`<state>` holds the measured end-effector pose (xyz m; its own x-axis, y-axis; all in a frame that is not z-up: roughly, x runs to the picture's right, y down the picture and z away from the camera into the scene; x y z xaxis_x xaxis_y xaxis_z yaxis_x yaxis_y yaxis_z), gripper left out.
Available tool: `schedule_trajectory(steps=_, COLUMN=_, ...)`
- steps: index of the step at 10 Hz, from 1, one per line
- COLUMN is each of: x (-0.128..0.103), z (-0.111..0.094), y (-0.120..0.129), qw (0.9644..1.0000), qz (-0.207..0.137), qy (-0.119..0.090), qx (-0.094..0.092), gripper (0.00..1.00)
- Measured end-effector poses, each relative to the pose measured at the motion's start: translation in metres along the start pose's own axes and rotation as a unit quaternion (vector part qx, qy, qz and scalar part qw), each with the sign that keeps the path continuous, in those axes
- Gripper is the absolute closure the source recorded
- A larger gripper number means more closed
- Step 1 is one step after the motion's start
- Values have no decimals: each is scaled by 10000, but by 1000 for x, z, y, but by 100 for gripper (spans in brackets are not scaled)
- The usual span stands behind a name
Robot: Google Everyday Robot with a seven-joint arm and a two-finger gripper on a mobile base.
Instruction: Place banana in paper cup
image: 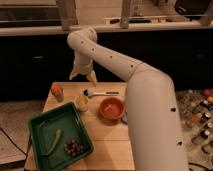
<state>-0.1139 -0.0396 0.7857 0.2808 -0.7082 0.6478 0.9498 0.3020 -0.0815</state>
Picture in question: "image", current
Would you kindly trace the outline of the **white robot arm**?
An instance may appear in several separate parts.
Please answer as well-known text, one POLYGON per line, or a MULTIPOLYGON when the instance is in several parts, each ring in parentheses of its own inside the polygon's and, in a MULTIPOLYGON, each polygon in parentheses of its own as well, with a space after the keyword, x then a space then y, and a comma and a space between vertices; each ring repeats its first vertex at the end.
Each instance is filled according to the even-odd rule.
POLYGON ((172 79, 149 64, 97 43, 93 28, 71 32, 72 76, 98 63, 127 82, 125 106, 136 171, 189 171, 172 79))

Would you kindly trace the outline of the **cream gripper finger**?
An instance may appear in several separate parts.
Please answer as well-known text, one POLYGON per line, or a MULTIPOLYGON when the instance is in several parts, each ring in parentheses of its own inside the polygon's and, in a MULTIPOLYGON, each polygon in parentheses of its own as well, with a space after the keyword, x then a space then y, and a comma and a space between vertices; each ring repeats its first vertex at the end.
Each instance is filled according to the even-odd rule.
POLYGON ((76 77, 78 75, 77 71, 75 71, 74 69, 71 71, 70 76, 69 76, 69 80, 72 80, 74 77, 76 77))
POLYGON ((87 80, 91 82, 93 86, 97 85, 97 78, 94 71, 87 75, 87 80))

